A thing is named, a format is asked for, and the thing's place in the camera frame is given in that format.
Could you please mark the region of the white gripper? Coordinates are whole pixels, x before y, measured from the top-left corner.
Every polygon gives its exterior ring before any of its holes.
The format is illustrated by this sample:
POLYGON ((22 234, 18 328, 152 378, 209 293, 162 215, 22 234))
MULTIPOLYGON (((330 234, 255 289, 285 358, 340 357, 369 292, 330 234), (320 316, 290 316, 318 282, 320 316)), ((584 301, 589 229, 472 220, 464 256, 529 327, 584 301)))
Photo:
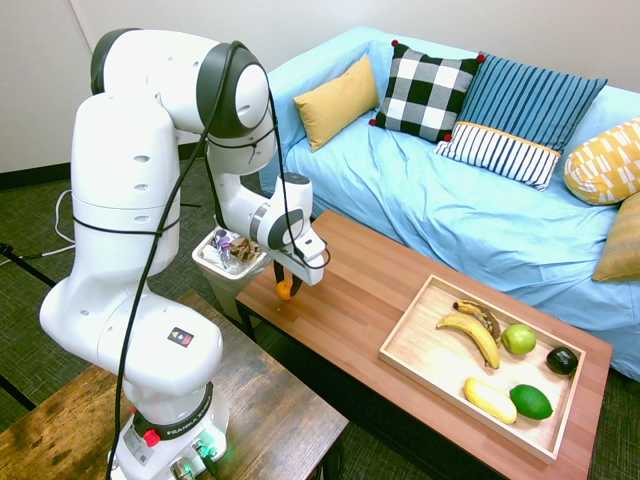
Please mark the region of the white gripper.
POLYGON ((319 247, 303 244, 297 249, 288 245, 284 249, 273 250, 273 271, 276 284, 279 285, 285 279, 284 270, 289 270, 293 274, 290 287, 291 297, 297 294, 303 282, 310 286, 318 284, 324 276, 324 252, 323 243, 319 247))

